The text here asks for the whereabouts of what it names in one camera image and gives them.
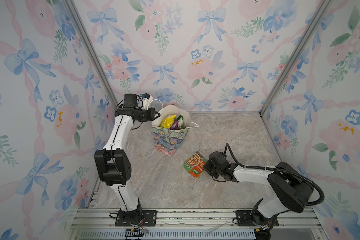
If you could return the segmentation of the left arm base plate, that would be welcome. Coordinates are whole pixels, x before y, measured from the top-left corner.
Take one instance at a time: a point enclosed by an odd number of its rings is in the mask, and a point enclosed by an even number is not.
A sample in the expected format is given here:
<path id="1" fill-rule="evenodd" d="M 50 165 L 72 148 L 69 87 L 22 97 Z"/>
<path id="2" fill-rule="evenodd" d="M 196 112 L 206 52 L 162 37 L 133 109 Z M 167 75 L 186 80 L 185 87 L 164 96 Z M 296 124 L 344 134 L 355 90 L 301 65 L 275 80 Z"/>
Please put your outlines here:
<path id="1" fill-rule="evenodd" d="M 156 210 L 135 210 L 132 212 L 118 211 L 115 220 L 116 227 L 155 227 L 157 221 Z"/>

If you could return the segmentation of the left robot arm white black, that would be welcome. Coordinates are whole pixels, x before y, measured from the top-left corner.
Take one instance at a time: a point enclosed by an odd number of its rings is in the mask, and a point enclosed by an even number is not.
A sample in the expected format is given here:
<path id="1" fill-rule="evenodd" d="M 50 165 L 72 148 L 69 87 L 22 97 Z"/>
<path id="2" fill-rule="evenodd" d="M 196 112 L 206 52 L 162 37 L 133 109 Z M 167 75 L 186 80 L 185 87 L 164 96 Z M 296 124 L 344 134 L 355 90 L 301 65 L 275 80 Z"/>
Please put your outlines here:
<path id="1" fill-rule="evenodd" d="M 128 135 L 134 122 L 151 122 L 160 114 L 154 108 L 121 108 L 115 113 L 115 125 L 109 140 L 101 150 L 95 151 L 94 159 L 99 178 L 111 187 L 122 203 L 117 213 L 111 213 L 117 227 L 154 227 L 157 220 L 156 210 L 143 210 L 129 180 L 132 165 L 125 152 Z"/>

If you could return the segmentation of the purple Fox's berries bag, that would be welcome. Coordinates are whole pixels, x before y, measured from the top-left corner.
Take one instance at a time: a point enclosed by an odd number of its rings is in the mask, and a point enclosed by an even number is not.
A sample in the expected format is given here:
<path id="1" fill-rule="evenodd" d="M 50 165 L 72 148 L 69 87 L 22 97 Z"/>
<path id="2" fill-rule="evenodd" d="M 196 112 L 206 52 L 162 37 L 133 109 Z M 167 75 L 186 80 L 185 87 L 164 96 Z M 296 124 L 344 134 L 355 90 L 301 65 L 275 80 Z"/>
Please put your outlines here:
<path id="1" fill-rule="evenodd" d="M 175 120 L 170 127 L 170 130 L 178 130 L 179 129 L 179 122 Z"/>

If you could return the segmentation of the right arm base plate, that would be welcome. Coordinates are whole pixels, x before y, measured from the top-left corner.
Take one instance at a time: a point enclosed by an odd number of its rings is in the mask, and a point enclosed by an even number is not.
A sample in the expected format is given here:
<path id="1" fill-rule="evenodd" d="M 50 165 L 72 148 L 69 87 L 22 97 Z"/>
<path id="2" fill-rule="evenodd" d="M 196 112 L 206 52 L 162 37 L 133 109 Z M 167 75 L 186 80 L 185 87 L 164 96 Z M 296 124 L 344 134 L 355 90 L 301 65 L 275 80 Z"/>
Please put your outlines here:
<path id="1" fill-rule="evenodd" d="M 259 214 L 252 214 L 251 210 L 238 210 L 235 211 L 235 217 L 233 218 L 233 223 L 240 227 L 278 227 L 279 222 L 277 219 L 273 220 L 273 217 L 266 219 Z"/>

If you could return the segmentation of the floral paper gift bag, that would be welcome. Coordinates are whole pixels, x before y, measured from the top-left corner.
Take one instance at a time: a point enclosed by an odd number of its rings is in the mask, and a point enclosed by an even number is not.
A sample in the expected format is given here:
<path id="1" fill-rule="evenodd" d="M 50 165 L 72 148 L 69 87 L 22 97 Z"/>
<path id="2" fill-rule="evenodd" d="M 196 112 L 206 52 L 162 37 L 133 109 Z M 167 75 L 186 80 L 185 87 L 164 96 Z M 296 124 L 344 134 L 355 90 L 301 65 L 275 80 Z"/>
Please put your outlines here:
<path id="1" fill-rule="evenodd" d="M 160 118 L 152 122 L 155 146 L 156 149 L 161 153 L 167 156 L 171 156 L 185 140 L 190 129 L 199 128 L 200 126 L 191 121 L 191 116 L 187 111 L 182 110 L 174 105 L 168 105 L 162 108 L 159 113 L 161 114 Z M 181 130 L 161 128 L 161 122 L 168 115 L 177 115 L 176 119 L 182 115 L 184 117 L 184 128 Z"/>

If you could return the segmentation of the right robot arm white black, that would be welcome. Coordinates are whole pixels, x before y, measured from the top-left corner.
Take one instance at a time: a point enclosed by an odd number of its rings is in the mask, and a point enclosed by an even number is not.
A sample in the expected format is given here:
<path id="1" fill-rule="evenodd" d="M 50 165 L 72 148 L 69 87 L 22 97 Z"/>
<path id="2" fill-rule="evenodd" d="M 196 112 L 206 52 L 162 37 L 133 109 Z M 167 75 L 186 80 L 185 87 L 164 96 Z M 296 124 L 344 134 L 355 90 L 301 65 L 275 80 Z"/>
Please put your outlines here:
<path id="1" fill-rule="evenodd" d="M 214 179 L 224 182 L 256 183 L 269 186 L 273 196 L 259 200 L 246 217 L 236 217 L 238 225 L 265 226 L 277 216 L 294 212 L 301 213 L 305 207 L 321 204 L 325 200 L 323 190 L 312 180 L 296 172 L 289 164 L 280 162 L 273 167 L 249 166 L 236 158 L 229 163 L 223 152 L 210 154 L 204 170 Z"/>

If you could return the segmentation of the orange green cereal packet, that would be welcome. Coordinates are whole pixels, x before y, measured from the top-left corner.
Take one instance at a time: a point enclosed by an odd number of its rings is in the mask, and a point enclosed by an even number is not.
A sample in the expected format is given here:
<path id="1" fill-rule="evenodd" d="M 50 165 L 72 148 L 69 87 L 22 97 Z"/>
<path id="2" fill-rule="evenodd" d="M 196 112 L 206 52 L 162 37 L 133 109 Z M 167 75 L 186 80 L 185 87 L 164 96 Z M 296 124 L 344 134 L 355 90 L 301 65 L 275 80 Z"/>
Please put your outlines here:
<path id="1" fill-rule="evenodd" d="M 198 178 L 204 171 L 207 159 L 199 152 L 195 152 L 184 162 L 185 170 L 193 177 Z"/>

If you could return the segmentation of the yellow snack packet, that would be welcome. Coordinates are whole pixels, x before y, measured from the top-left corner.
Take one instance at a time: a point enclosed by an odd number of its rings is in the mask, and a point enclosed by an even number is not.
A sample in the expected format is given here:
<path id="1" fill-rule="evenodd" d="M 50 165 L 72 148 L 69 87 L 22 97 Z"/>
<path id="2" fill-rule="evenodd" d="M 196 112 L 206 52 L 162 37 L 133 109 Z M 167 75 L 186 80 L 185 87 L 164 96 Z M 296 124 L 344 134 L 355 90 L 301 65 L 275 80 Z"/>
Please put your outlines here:
<path id="1" fill-rule="evenodd" d="M 160 124 L 161 128 L 170 129 L 176 120 L 177 115 L 168 115 Z"/>

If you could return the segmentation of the green snack packet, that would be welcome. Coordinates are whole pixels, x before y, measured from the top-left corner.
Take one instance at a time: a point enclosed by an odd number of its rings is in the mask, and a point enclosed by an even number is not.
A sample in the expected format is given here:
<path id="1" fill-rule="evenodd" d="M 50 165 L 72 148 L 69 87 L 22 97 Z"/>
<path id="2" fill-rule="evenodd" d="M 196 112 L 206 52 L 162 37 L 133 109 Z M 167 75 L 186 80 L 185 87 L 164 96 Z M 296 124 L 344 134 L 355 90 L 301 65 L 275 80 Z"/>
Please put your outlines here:
<path id="1" fill-rule="evenodd" d="M 177 119 L 177 130 L 181 130 L 184 128 L 184 117 L 180 115 Z"/>

